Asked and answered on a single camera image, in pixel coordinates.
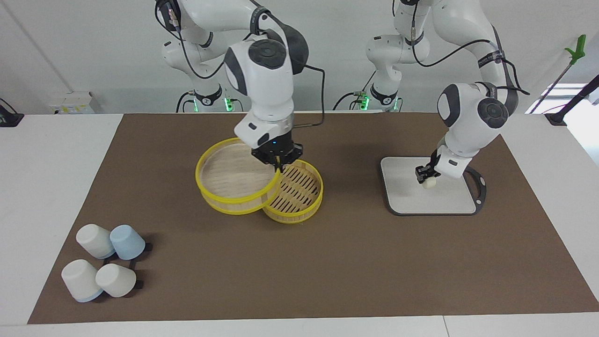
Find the light blue cup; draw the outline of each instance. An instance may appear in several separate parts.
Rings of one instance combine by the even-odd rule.
[[[146,241],[130,225],[120,225],[113,229],[110,241],[121,260],[133,260],[146,248]]]

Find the steamer basket with slats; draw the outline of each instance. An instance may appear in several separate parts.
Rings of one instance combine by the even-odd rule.
[[[282,224],[299,224],[311,218],[322,203],[323,182],[309,163],[296,160],[288,165],[277,197],[264,212]]]
[[[206,202],[219,212],[244,215],[270,204],[279,191],[281,173],[260,163],[239,138],[206,151],[195,168],[195,180]]]

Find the green indicator light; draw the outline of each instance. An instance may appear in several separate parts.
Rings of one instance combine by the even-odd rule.
[[[360,110],[368,110],[368,105],[370,104],[370,97],[363,95],[360,102]]]
[[[235,107],[233,106],[233,103],[227,97],[225,97],[225,107],[226,107],[226,111],[227,112],[231,112],[231,111],[235,110]]]

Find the brown mat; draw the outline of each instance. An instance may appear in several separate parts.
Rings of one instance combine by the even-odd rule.
[[[430,155],[441,120],[329,115],[294,134],[323,176],[323,205],[281,225],[217,213],[195,185],[200,155],[240,119],[125,116],[29,323],[599,311],[502,139],[473,161],[489,186],[480,214],[401,218],[385,206],[379,161]],[[69,296],[64,265],[101,265],[75,241],[90,222],[127,223],[154,243],[137,264],[145,289],[86,304]]]

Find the table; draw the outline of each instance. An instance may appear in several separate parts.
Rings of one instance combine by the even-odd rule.
[[[0,335],[595,336],[599,313],[24,326],[122,115],[27,116],[0,130]],[[503,137],[591,290],[599,294],[599,167],[566,128],[516,115]]]

